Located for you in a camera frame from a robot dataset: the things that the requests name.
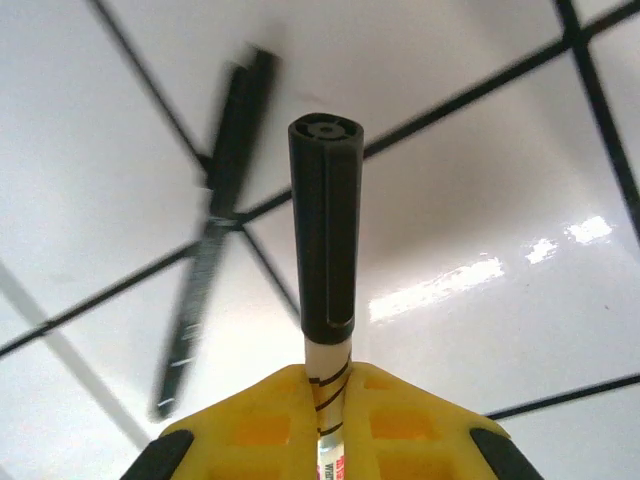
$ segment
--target black cylindrical cap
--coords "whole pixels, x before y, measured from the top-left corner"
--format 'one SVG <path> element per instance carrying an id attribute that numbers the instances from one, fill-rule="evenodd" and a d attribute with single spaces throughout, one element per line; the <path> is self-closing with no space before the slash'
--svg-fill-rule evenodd
<path id="1" fill-rule="evenodd" d="M 336 344 L 353 332 L 362 127 L 312 113 L 289 126 L 302 330 Z"/>

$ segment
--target black rubber edge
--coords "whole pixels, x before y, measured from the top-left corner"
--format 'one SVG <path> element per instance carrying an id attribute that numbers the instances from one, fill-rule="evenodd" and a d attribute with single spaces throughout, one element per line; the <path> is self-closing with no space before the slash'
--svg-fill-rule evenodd
<path id="1" fill-rule="evenodd" d="M 193 439 L 193 433 L 189 430 L 177 430 L 154 440 L 120 480 L 170 480 Z"/>
<path id="2" fill-rule="evenodd" d="M 469 434 L 498 480 L 544 480 L 509 438 L 484 428 Z"/>

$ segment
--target yellow plastic object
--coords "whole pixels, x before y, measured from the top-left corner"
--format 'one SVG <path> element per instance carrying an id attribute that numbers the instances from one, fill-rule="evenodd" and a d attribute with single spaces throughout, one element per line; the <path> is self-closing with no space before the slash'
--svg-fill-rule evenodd
<path id="1" fill-rule="evenodd" d="M 469 430 L 508 434 L 366 363 L 355 363 L 345 394 L 347 480 L 495 480 Z"/>
<path id="2" fill-rule="evenodd" d="M 366 363 L 344 408 L 346 480 L 495 480 L 469 431 L 496 423 Z M 315 480 L 316 412 L 302 365 L 171 425 L 195 439 L 172 480 Z"/>
<path id="3" fill-rule="evenodd" d="M 194 441 L 171 480 L 315 480 L 316 412 L 302 365 L 291 365 L 180 420 Z"/>

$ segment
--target red label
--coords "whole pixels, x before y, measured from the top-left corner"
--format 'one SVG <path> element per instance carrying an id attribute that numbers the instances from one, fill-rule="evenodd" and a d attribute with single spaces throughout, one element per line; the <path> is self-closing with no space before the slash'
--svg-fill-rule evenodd
<path id="1" fill-rule="evenodd" d="M 344 456 L 336 461 L 336 480 L 344 480 Z"/>

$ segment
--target black grid line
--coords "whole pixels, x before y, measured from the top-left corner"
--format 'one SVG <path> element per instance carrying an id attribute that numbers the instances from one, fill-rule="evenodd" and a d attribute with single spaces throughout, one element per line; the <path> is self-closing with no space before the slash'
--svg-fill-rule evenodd
<path id="1" fill-rule="evenodd" d="M 104 290 L 96 293 L 95 295 L 85 299 L 74 307 L 71 307 L 66 312 L 53 317 L 46 322 L 41 323 L 38 327 L 28 331 L 27 333 L 14 338 L 12 341 L 5 343 L 0 348 L 0 358 L 17 350 L 20 347 L 27 345 L 28 343 L 43 337 L 51 330 L 63 326 L 65 323 L 74 320 L 81 315 L 84 315 L 89 310 L 96 308 L 98 305 L 112 299 L 113 297 L 121 294 L 125 290 L 133 287 L 137 283 L 155 275 L 158 272 L 170 267 L 179 260 L 189 256 L 195 244 L 190 244 L 175 250 L 174 252 L 162 257 L 161 259 L 149 264 L 148 266 L 133 272 L 128 277 L 123 278 L 119 282 L 105 288 Z"/>
<path id="2" fill-rule="evenodd" d="M 550 62 L 558 58 L 563 53 L 567 52 L 572 42 L 575 43 L 587 43 L 594 36 L 616 26 L 617 24 L 629 19 L 640 11 L 640 2 L 632 1 L 623 5 L 622 7 L 609 12 L 608 14 L 597 18 L 582 30 L 579 30 L 573 37 L 563 35 L 560 40 L 557 40 L 546 47 L 536 50 L 530 53 L 520 60 L 512 63 L 510 66 L 501 70 L 495 75 L 472 85 L 468 89 L 457 93 L 445 100 L 441 104 L 430 108 L 426 112 L 416 116 L 415 118 L 392 128 L 387 133 L 380 135 L 369 143 L 364 149 L 365 160 L 384 152 L 388 148 L 395 144 L 406 140 L 407 138 L 415 135 L 416 133 L 424 130 L 427 127 L 437 123 L 448 115 L 461 110 L 464 107 L 469 106 L 476 100 L 489 95 L 493 91 L 506 86 L 514 80 L 521 78 L 537 67 L 541 67 L 547 62 Z M 282 192 L 274 195 L 273 197 L 265 200 L 263 203 L 257 205 L 251 210 L 241 215 L 243 222 L 250 222 L 256 218 L 270 212 L 271 210 L 284 205 L 291 200 L 291 188 L 283 190 Z"/>
<path id="3" fill-rule="evenodd" d="M 169 103 L 165 99 L 165 95 L 161 92 L 157 81 L 153 78 L 141 55 L 139 55 L 132 47 L 131 42 L 124 33 L 124 29 L 113 15 L 113 12 L 111 12 L 102 0 L 87 1 L 95 11 L 100 22 L 110 33 L 114 43 L 120 49 L 131 69 L 136 73 L 138 80 L 148 91 L 152 101 L 156 104 L 175 131 L 176 136 L 180 138 L 184 147 L 191 153 L 194 159 L 199 163 L 202 163 L 201 156 L 198 154 L 193 142 L 186 133 L 186 130 L 178 120 L 177 115 L 169 106 Z M 624 152 L 624 147 L 615 127 L 613 115 L 607 105 L 606 97 L 598 80 L 593 60 L 588 51 L 588 44 L 594 36 L 613 28 L 619 23 L 626 21 L 633 15 L 637 14 L 640 11 L 640 0 L 630 1 L 609 13 L 596 18 L 583 28 L 579 25 L 571 0 L 555 0 L 555 3 L 564 25 L 564 34 L 559 40 L 532 52 L 531 54 L 514 62 L 507 68 L 499 71 L 495 75 L 472 85 L 470 88 L 458 93 L 434 108 L 427 110 L 425 113 L 408 120 L 407 122 L 374 139 L 373 142 L 365 147 L 365 158 L 369 159 L 379 153 L 382 153 L 393 145 L 406 140 L 443 118 L 446 118 L 448 115 L 460 111 L 476 100 L 487 96 L 491 92 L 523 77 L 527 73 L 571 50 L 576 61 L 576 66 L 580 74 L 585 94 L 587 95 L 592 113 L 596 120 L 600 136 L 605 143 L 611 167 L 615 173 L 621 193 L 627 204 L 629 213 L 631 214 L 631 221 L 640 240 L 640 218 L 638 218 L 638 207 L 640 202 L 637 185 L 633 180 L 631 169 Z M 280 280 L 279 274 L 268 260 L 255 237 L 253 237 L 251 232 L 246 228 L 246 224 L 248 222 L 253 221 L 261 215 L 279 207 L 290 199 L 291 190 L 284 190 L 251 210 L 240 214 L 236 229 L 241 232 L 248 244 L 251 246 L 252 252 L 255 254 L 259 262 L 261 262 L 275 286 L 280 290 L 285 303 L 288 304 L 290 309 L 297 311 L 295 302 L 293 302 L 291 294 L 284 287 L 284 283 Z M 46 335 L 46 333 L 52 329 L 58 328 L 70 320 L 81 316 L 115 295 L 122 293 L 128 288 L 136 285 L 146 278 L 149 278 L 151 275 L 154 275 L 170 265 L 173 265 L 177 261 L 189 256 L 192 247 L 193 244 L 187 245 L 169 253 L 153 264 L 134 272 L 130 276 L 86 299 L 68 311 L 47 320 L 25 335 L 16 337 L 13 341 L 0 348 L 0 357 Z M 582 389 L 536 400 L 521 406 L 500 410 L 489 414 L 489 417 L 496 420 L 509 418 L 514 415 L 539 410 L 541 408 L 585 398 L 637 383 L 640 383 L 640 374 L 610 380 L 602 384 L 592 385 Z"/>
<path id="4" fill-rule="evenodd" d="M 638 207 L 640 206 L 640 195 L 638 187 L 633 178 L 633 172 L 627 159 L 627 154 L 622 146 L 618 129 L 616 128 L 611 109 L 598 78 L 596 67 L 593 63 L 589 44 L 587 42 L 575 41 L 580 35 L 580 23 L 578 15 L 570 0 L 556 0 L 556 8 L 564 25 L 565 37 L 571 40 L 573 56 L 580 74 L 583 89 L 587 95 L 589 106 L 598 126 L 598 132 L 609 156 L 609 163 L 618 182 L 618 187 L 622 192 L 625 204 L 631 217 L 631 223 L 635 229 L 636 238 L 640 241 L 640 218 Z"/>
<path id="5" fill-rule="evenodd" d="M 162 92 L 160 83 L 154 78 L 151 69 L 140 54 L 133 47 L 133 42 L 125 33 L 122 22 L 118 20 L 113 10 L 107 7 L 102 0 L 86 0 L 97 16 L 99 23 L 107 30 L 113 39 L 114 45 L 120 50 L 122 57 L 129 63 L 131 70 L 137 75 L 140 84 L 147 90 L 153 103 L 162 112 L 169 125 L 173 128 L 175 135 L 180 139 L 184 148 L 191 154 L 193 159 L 199 163 L 202 168 L 207 168 L 202 156 L 198 153 L 195 143 L 189 137 L 186 128 L 178 119 L 178 115 L 169 105 L 167 95 Z"/>
<path id="6" fill-rule="evenodd" d="M 619 388 L 630 387 L 640 384 L 640 373 L 628 375 L 626 377 L 607 380 L 606 382 L 589 385 L 587 387 L 577 388 L 568 392 L 559 393 L 550 397 L 541 398 L 533 402 L 523 403 L 515 407 L 505 408 L 496 412 L 488 413 L 486 416 L 491 420 L 505 420 L 507 418 L 524 415 L 525 413 L 535 412 L 543 408 L 553 407 L 574 400 L 581 400 L 601 393 L 610 392 Z"/>

